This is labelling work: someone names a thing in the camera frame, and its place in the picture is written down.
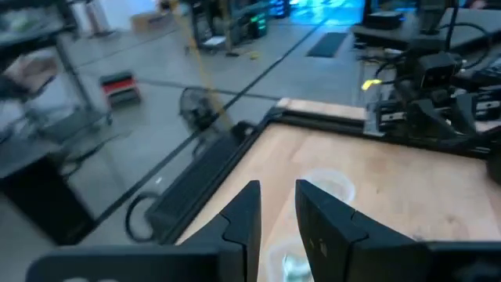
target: yellow cable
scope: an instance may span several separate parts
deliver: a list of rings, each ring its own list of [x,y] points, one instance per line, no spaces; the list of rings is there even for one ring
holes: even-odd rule
[[[215,91],[215,87],[212,84],[211,77],[209,74],[205,71],[204,69],[204,63],[202,62],[202,56],[200,55],[200,51],[198,50],[198,46],[196,45],[195,39],[193,38],[193,35],[191,33],[191,30],[189,29],[189,25],[184,21],[183,18],[181,18],[180,15],[175,13],[175,9],[179,7],[179,1],[178,0],[168,0],[169,3],[171,4],[171,12],[174,15],[175,21],[181,26],[182,32],[187,35],[190,43],[190,47],[193,47],[193,51],[195,53],[196,60],[198,61],[198,70],[200,72],[200,76],[202,78],[203,83],[208,89],[208,99],[211,101],[212,106],[216,109],[216,112],[218,113],[219,117],[221,117],[222,122],[226,129],[230,130],[233,123],[231,119],[229,118],[228,114],[226,113],[222,103],[220,102],[220,99],[218,97],[218,94]]]

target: fan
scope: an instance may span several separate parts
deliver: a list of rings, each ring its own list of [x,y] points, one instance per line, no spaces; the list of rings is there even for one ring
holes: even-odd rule
[[[211,135],[208,129],[211,129],[212,133],[219,133],[219,130],[212,126],[218,114],[208,97],[209,93],[206,89],[188,87],[182,91],[179,99],[179,114],[189,129],[199,135],[199,142],[193,149],[194,157],[209,141]]]

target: black mat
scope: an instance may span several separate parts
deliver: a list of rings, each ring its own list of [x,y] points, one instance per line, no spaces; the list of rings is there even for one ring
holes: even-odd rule
[[[337,50],[343,44],[344,39],[348,34],[329,32],[322,36],[322,38],[316,42],[315,46],[308,51],[306,56],[315,56],[322,58],[332,58],[336,55]]]

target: workbench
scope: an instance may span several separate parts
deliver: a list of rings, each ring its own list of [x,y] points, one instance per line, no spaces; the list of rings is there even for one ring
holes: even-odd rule
[[[355,186],[349,203],[353,208],[415,240],[501,240],[501,187],[488,178],[485,162],[475,152],[443,153],[413,147],[426,148],[423,144],[403,146],[394,139],[381,142],[359,138],[357,132],[326,130],[329,117],[364,122],[366,111],[360,107],[282,99],[277,108],[291,110],[297,117],[303,114],[303,125],[312,115],[324,120],[316,121],[317,129],[295,126],[300,118],[292,116],[263,127],[178,244],[257,179],[261,182],[258,280],[282,280],[283,253],[305,258],[295,215],[295,181],[317,168],[344,174]]]

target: yellow object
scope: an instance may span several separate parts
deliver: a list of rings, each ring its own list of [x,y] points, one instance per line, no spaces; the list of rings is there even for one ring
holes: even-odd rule
[[[369,89],[370,86],[379,85],[379,84],[381,84],[381,82],[382,81],[380,79],[369,79],[368,81],[364,82],[364,84],[362,85],[362,90],[367,91],[367,89]]]

